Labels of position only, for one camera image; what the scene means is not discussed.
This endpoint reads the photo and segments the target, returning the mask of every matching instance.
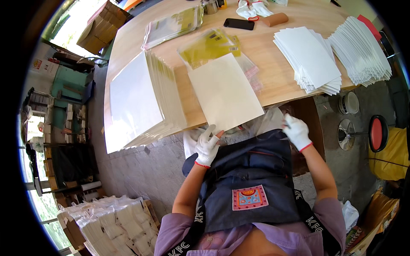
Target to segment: embroidered patch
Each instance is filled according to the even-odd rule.
[[[232,190],[232,211],[243,211],[269,205],[262,185]]]

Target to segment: hand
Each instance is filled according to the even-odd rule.
[[[312,145],[313,142],[309,139],[309,128],[300,119],[297,119],[290,114],[285,114],[286,124],[282,125],[283,132],[295,147],[302,152],[305,148]]]
[[[215,130],[216,125],[210,125],[205,132],[203,132],[196,143],[195,150],[198,152],[198,157],[195,160],[195,164],[209,168],[212,161],[216,157],[219,145],[216,143],[221,138],[223,131],[220,131],[217,135],[210,138],[212,131]]]

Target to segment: purple shirt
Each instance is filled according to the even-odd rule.
[[[313,207],[313,212],[326,229],[345,250],[346,230],[340,202],[335,198],[324,198]],[[188,233],[192,218],[181,213],[165,215],[161,221],[154,256],[162,256],[177,245]],[[202,236],[200,242],[187,252],[187,256],[228,256],[242,243],[252,227],[256,226],[267,240],[278,245],[289,256],[327,255],[323,252],[322,232],[310,232],[303,222],[272,226],[252,223]]]

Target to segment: white glove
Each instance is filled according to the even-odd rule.
[[[283,132],[295,147],[302,152],[305,148],[312,145],[313,142],[309,139],[309,128],[304,121],[297,119],[290,114],[285,114],[285,128]]]
[[[219,141],[219,138],[216,137],[216,135],[212,138],[209,137],[215,128],[216,125],[210,125],[208,129],[199,136],[195,146],[195,150],[198,152],[198,157],[195,160],[195,163],[206,168],[211,166],[219,149],[219,145],[216,144]]]
[[[253,8],[256,10],[256,14],[262,17],[268,17],[273,15],[273,12],[268,10],[262,1],[258,1],[252,4]]]
[[[256,14],[255,9],[252,5],[248,6],[248,2],[246,0],[240,0],[238,2],[238,9],[236,10],[236,13],[247,20],[259,20],[259,17]]]

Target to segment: person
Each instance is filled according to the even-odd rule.
[[[223,131],[210,137],[214,129],[210,125],[199,136],[197,154],[184,163],[186,179],[172,213],[162,218],[155,256],[327,255],[331,241],[338,247],[333,254],[343,255],[345,223],[335,180],[302,120],[286,114],[283,130],[222,147]],[[306,159],[317,193],[313,210],[307,208],[322,226],[313,217],[303,221],[295,201],[289,141]],[[202,208],[196,211],[198,198]]]

